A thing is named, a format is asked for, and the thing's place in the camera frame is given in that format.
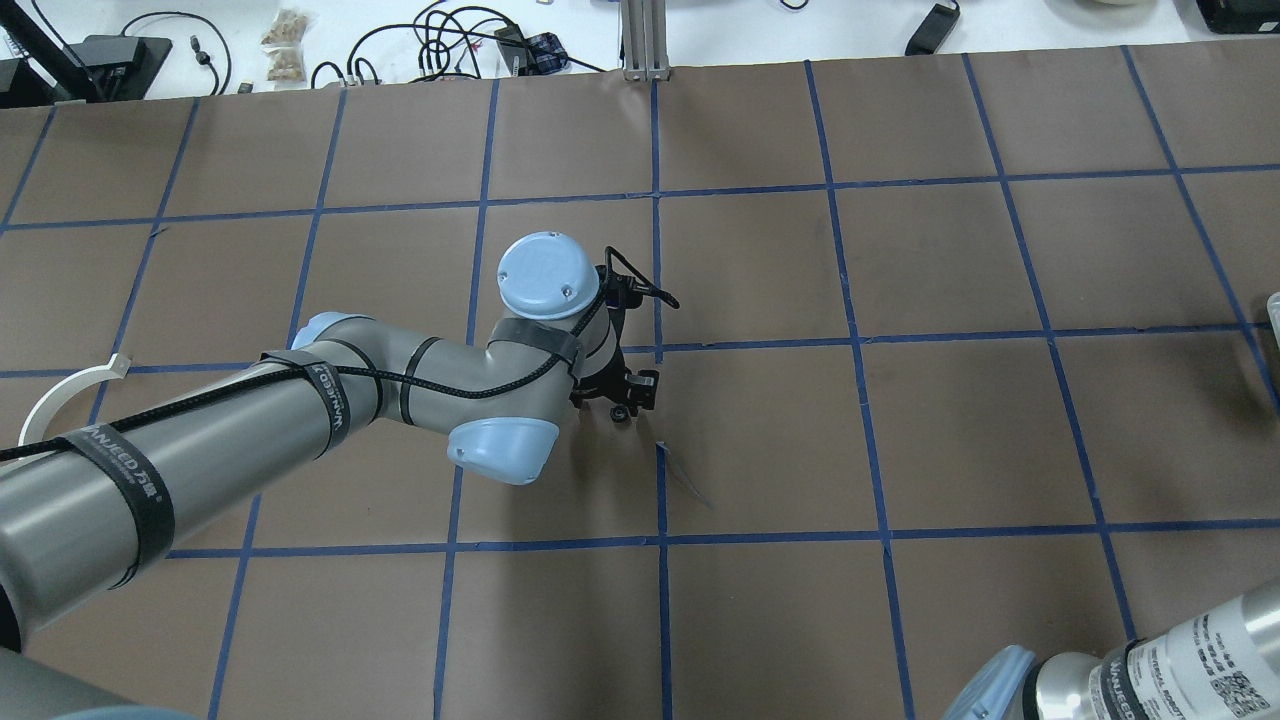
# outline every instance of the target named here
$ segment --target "light blue cap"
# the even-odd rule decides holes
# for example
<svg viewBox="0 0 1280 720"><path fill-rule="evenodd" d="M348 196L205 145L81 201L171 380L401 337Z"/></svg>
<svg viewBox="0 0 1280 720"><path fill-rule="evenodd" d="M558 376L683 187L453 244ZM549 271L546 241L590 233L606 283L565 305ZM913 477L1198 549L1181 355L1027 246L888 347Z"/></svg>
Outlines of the light blue cap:
<svg viewBox="0 0 1280 720"><path fill-rule="evenodd" d="M1033 662L1036 653L1021 646L1011 644L997 652L960 691L942 720L1000 720Z"/></svg>
<svg viewBox="0 0 1280 720"><path fill-rule="evenodd" d="M298 333L293 336L293 343L289 345L289 350L297 350L311 345L320 337L320 333L332 328L333 325L351 319L351 318L365 318L372 320L369 315L351 315L348 313L320 313L319 315L311 318L307 324L298 328Z"/></svg>
<svg viewBox="0 0 1280 720"><path fill-rule="evenodd" d="M600 275L582 246L558 232L517 240L498 261L498 292L512 313L531 320L559 320L595 300Z"/></svg>
<svg viewBox="0 0 1280 720"><path fill-rule="evenodd" d="M195 716L163 707L143 707L141 705L119 705L115 707L95 707L70 715L59 715L54 720L196 720Z"/></svg>
<svg viewBox="0 0 1280 720"><path fill-rule="evenodd" d="M559 428L536 418L485 418L449 433L449 460L463 470L527 486L538 479Z"/></svg>

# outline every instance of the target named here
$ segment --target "white table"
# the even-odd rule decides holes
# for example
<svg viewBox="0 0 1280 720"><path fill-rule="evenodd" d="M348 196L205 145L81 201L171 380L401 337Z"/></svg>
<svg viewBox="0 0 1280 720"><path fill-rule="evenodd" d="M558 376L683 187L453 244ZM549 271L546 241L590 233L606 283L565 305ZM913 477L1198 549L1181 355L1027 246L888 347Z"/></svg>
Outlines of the white table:
<svg viewBox="0 0 1280 720"><path fill-rule="evenodd" d="M777 0L667 0L668 53L673 67L782 63L832 58L901 55L906 41L934 0L810 0L800 12ZM943 53L984 53L1047 47L1094 47L1210 40L1196 0L1147 0L1137 6L1111 6L1096 0L961 0L963 15ZM29 0L23 0L29 9ZM346 64L352 44L376 26L410 22L428 0L285 0L311 10L316 23L303 49L307 69L321 60ZM607 0L449 0L443 8L486 5L511 15L526 35L557 33L566 50L603 68L617 68L621 23L618 6ZM271 90L266 60L257 46L276 3L261 0L44 0L41 8L72 42L91 33L119 32L125 20L151 10L186 10L219 26L232 47L234 69L229 92L244 79L255 92ZM221 47L204 24L187 19L141 23L134 33L174 40L148 97L207 92L212 78L196 64L187 45L192 33L214 55L219 72ZM8 49L0 46L0 54ZM361 51L383 79L417 77L417 42L411 31L389 31ZM485 77L498 72L493 42L481 50ZM330 73L324 77L332 78Z"/></svg>

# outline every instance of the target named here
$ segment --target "cable connector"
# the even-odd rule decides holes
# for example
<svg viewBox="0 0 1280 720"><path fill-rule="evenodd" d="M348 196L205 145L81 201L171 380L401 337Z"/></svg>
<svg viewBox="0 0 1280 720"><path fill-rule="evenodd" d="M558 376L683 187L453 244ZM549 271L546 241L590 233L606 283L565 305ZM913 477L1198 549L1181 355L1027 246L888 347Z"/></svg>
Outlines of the cable connector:
<svg viewBox="0 0 1280 720"><path fill-rule="evenodd" d="M212 58L209 56L209 53L200 49L200 38L195 35L191 36L191 51L196 54L197 64L207 65L214 61Z"/></svg>

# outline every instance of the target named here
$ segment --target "metal post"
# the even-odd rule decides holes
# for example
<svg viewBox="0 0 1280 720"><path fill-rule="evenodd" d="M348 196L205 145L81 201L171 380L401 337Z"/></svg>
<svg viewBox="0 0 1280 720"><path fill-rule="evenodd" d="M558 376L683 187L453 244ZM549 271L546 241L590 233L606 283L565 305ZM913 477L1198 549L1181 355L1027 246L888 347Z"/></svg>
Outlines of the metal post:
<svg viewBox="0 0 1280 720"><path fill-rule="evenodd" d="M31 19L17 0L0 0L0 26L9 31L23 47L31 53L42 68L49 70L64 90L73 97L90 102L101 102L102 91L90 79L84 68L81 68L59 47L35 20Z"/></svg>
<svg viewBox="0 0 1280 720"><path fill-rule="evenodd" d="M667 79L667 0L622 0L622 74L630 81Z"/></svg>

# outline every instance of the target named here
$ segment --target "tiled surface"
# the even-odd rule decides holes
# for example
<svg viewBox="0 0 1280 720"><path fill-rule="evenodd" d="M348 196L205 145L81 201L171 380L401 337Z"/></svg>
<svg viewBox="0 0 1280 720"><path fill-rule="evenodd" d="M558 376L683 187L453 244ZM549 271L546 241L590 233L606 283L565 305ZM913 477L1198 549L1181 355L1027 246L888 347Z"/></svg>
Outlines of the tiled surface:
<svg viewBox="0 0 1280 720"><path fill-rule="evenodd" d="M1005 172L1166 167L1117 47L974 55Z"/></svg>
<svg viewBox="0 0 1280 720"><path fill-rule="evenodd" d="M13 222L155 217L191 102L58 108Z"/></svg>
<svg viewBox="0 0 1280 720"><path fill-rule="evenodd" d="M210 720L923 720L1185 619L1276 570L1274 94L1213 79L1272 45L0 113L5 437L122 322L104 419L321 310L483 343L539 229L684 302L627 323L657 411L566 407L538 483L375 423L36 652Z"/></svg>

